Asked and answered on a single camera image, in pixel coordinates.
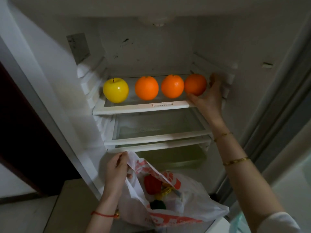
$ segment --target yellow apple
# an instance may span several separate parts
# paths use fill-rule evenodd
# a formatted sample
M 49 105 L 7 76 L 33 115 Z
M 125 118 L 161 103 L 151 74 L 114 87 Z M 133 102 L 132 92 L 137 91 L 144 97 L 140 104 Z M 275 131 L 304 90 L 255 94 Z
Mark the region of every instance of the yellow apple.
M 121 103 L 128 96 L 128 85 L 122 78 L 111 78 L 103 86 L 105 97 L 113 103 Z

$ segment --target white plastic bag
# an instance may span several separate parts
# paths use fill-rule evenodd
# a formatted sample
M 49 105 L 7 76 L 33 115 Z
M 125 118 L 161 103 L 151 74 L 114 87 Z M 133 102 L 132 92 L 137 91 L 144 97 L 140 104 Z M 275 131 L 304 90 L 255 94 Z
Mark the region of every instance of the white plastic bag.
M 126 185 L 123 187 L 119 200 L 119 214 L 124 221 L 145 227 L 170 227 L 185 223 L 212 221 L 229 212 L 227 206 L 211 200 L 202 184 L 190 177 L 169 171 L 160 173 L 134 152 L 128 152 L 128 155 L 127 164 L 135 171 L 135 174 L 131 180 L 125 180 Z M 140 175 L 146 176 L 147 174 L 172 185 L 182 193 L 182 203 L 180 200 L 175 200 L 178 204 L 175 211 L 150 208 L 150 203 L 138 181 Z

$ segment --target forearm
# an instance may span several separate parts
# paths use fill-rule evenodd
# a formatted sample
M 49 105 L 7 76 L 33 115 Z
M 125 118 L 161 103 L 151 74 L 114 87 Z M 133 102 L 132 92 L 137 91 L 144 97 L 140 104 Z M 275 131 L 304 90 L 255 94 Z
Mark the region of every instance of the forearm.
M 96 212 L 104 215 L 114 215 L 118 205 L 118 196 L 104 191 L 102 198 L 96 208 Z M 113 217 L 105 217 L 93 214 L 86 233 L 108 233 L 111 229 Z
M 222 120 L 210 125 L 214 137 L 219 138 L 216 144 L 224 163 L 247 157 L 233 135 L 222 136 L 230 132 Z M 284 211 L 269 184 L 250 160 L 226 166 L 225 169 L 252 232 L 256 232 L 267 216 Z

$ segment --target orange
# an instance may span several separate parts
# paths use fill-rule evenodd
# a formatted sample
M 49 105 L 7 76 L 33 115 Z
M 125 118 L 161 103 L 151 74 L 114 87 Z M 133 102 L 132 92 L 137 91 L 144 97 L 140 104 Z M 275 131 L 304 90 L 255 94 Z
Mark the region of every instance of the orange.
M 185 80 L 185 92 L 200 96 L 206 90 L 206 79 L 200 74 L 191 74 Z
M 166 97 L 177 98 L 184 91 L 184 81 L 180 76 L 170 74 L 162 81 L 161 90 Z
M 158 82 L 151 76 L 143 76 L 137 80 L 135 84 L 135 92 L 142 100 L 152 100 L 159 92 Z

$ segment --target sleeve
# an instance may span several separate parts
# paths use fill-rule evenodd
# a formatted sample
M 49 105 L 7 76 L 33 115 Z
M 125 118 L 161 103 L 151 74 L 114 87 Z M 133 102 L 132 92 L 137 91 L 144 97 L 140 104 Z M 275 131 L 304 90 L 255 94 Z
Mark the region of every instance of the sleeve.
M 288 213 L 277 212 L 263 220 L 257 233 L 302 233 L 302 231 Z

